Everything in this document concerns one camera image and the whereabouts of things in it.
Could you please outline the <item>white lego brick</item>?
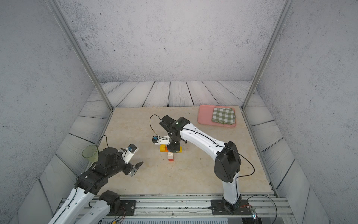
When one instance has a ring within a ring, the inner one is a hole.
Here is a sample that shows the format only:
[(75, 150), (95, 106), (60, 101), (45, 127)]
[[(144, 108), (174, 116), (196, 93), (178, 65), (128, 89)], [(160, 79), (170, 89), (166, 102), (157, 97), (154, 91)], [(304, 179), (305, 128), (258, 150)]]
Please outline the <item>white lego brick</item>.
[(168, 157), (168, 159), (173, 159), (173, 153), (168, 152), (167, 157)]

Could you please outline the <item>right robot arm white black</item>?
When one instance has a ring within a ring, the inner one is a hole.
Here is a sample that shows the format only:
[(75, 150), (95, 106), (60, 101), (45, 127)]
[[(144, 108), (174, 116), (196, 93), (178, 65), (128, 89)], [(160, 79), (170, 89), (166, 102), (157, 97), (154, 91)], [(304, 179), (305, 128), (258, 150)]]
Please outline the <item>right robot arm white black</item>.
[(231, 141), (225, 143), (207, 135), (184, 117), (174, 120), (166, 115), (159, 124), (167, 135), (154, 136), (152, 142), (166, 145), (169, 152), (178, 152), (182, 141), (190, 142), (203, 150), (214, 160), (214, 173), (223, 183), (224, 202), (237, 207), (241, 200), (237, 184), (241, 157), (236, 145)]

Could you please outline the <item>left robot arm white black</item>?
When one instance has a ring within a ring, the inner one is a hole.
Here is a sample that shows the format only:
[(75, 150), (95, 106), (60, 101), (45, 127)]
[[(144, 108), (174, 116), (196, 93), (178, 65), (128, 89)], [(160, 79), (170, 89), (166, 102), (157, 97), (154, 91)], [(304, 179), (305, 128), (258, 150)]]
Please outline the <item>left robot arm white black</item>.
[(135, 200), (121, 200), (120, 195), (107, 190), (92, 208), (79, 217), (85, 206), (93, 200), (110, 177), (122, 172), (134, 176), (142, 162), (132, 165), (131, 158), (137, 147), (131, 144), (125, 149), (105, 148), (98, 154), (98, 161), (82, 173), (59, 211), (50, 220), (51, 224), (98, 224), (105, 216), (114, 216), (113, 223), (134, 215)]

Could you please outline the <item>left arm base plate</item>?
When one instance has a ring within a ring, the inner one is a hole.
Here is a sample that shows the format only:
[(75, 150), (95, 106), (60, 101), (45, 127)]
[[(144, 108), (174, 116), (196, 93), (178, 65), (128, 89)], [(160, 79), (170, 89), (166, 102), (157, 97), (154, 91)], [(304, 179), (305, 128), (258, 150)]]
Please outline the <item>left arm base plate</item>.
[(120, 199), (109, 203), (105, 200), (98, 200), (93, 208), (104, 211), (105, 216), (134, 216), (136, 202), (136, 200)]

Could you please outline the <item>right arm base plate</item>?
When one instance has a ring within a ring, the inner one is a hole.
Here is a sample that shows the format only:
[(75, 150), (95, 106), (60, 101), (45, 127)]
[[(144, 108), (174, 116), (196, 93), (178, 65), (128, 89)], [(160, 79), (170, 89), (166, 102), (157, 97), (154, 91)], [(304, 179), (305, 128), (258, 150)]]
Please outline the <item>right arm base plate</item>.
[(251, 206), (243, 199), (238, 199), (235, 204), (230, 204), (225, 199), (211, 200), (209, 209), (213, 215), (252, 215)]

